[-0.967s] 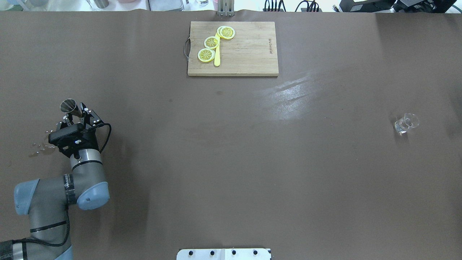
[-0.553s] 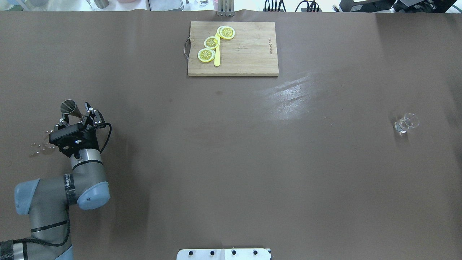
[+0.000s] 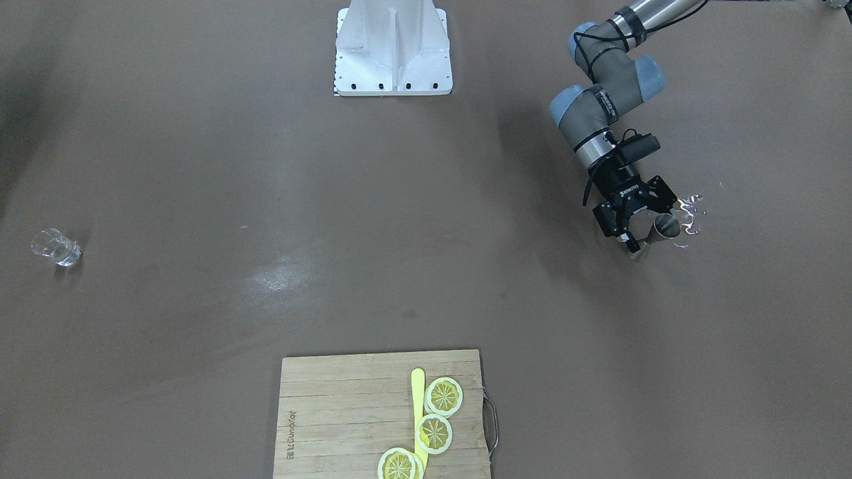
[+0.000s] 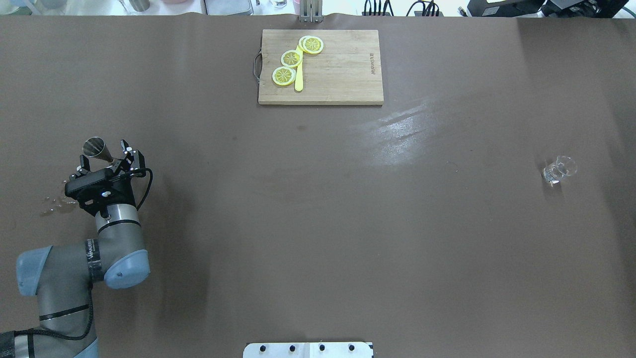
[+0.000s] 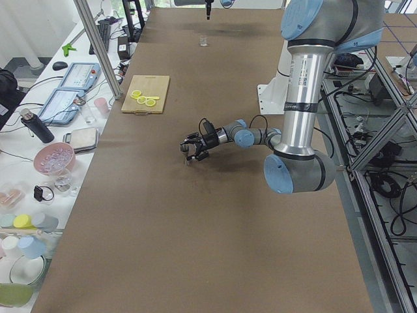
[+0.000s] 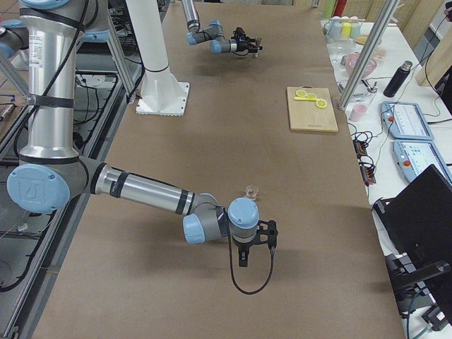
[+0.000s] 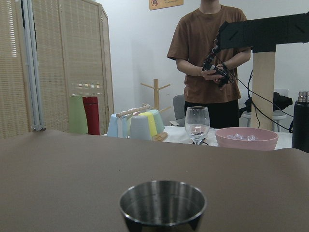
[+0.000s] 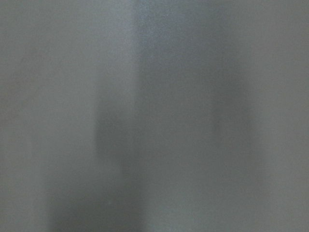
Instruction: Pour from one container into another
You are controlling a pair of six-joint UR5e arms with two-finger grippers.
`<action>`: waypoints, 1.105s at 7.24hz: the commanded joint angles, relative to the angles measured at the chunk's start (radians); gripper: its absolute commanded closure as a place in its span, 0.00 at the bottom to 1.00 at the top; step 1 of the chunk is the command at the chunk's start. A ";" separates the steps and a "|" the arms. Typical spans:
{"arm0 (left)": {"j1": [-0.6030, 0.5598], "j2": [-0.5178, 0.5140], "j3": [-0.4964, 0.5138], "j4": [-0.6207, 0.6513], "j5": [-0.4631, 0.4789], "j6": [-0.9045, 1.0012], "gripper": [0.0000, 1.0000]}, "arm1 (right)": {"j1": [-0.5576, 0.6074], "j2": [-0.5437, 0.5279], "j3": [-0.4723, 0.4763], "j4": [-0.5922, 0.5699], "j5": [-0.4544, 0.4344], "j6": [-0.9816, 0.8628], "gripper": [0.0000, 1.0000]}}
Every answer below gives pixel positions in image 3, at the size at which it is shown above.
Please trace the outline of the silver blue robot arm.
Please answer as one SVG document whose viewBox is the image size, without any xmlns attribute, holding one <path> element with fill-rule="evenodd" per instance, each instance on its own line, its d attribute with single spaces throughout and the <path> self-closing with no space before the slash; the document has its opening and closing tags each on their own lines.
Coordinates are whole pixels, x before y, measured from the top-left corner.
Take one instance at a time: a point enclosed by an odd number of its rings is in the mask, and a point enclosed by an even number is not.
<svg viewBox="0 0 852 479">
<path fill-rule="evenodd" d="M 633 59 L 630 51 L 705 6 L 704 1 L 636 1 L 605 22 L 579 25 L 567 49 L 590 86 L 574 85 L 550 103 L 550 117 L 588 175 L 582 203 L 593 189 L 599 191 L 602 202 L 594 207 L 594 218 L 603 235 L 623 243 L 632 258 L 681 230 L 673 215 L 678 195 L 660 176 L 643 180 L 636 167 L 660 149 L 658 139 L 633 128 L 621 138 L 612 132 L 615 122 L 666 85 L 654 58 Z"/>
</svg>

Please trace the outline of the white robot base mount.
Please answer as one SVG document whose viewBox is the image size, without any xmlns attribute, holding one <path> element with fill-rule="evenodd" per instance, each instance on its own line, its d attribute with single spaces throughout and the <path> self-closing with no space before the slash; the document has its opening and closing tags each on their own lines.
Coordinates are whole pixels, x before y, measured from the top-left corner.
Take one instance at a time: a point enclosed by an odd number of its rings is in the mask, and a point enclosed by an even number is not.
<svg viewBox="0 0 852 479">
<path fill-rule="evenodd" d="M 432 1 L 353 1 L 338 10 L 333 92 L 343 97 L 453 91 L 447 12 Z"/>
</svg>

